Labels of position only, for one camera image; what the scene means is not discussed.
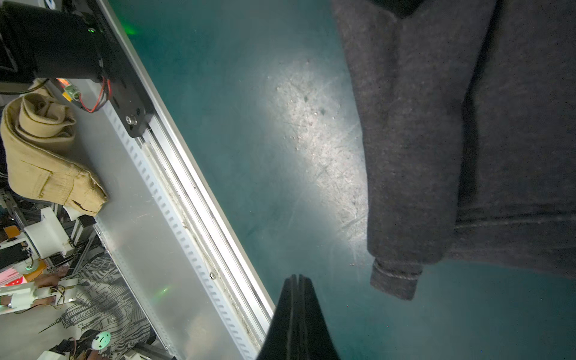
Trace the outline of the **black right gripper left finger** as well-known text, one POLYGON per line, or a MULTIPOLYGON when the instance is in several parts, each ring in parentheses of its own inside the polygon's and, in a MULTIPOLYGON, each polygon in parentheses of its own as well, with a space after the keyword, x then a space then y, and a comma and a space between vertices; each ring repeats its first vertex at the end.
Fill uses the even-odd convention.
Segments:
POLYGON ((298 329, 297 292, 297 277, 293 274, 284 281, 270 327, 257 357, 258 360, 296 359, 298 350, 294 340, 294 331, 298 329))

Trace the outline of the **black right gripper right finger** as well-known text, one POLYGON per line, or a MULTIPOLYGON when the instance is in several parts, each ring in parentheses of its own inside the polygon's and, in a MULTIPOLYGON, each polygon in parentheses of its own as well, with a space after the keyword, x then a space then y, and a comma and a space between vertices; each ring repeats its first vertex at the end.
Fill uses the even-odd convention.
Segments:
POLYGON ((297 314, 297 359, 339 359, 314 285, 303 275, 298 276, 297 314))

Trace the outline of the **dark grey long pants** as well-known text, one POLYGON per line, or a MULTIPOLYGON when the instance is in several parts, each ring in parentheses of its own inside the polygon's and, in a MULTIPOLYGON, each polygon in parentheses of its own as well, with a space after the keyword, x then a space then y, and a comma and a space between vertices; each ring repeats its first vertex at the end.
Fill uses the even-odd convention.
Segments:
POLYGON ((575 276, 575 3, 334 1, 371 285, 444 259, 575 276))

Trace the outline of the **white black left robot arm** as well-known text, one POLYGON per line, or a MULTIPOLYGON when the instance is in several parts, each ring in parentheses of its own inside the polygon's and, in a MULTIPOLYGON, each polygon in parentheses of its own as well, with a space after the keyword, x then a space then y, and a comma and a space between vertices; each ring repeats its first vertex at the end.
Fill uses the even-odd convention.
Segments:
POLYGON ((99 80, 104 74, 103 37, 81 16, 3 1, 1 81, 36 78, 99 80))

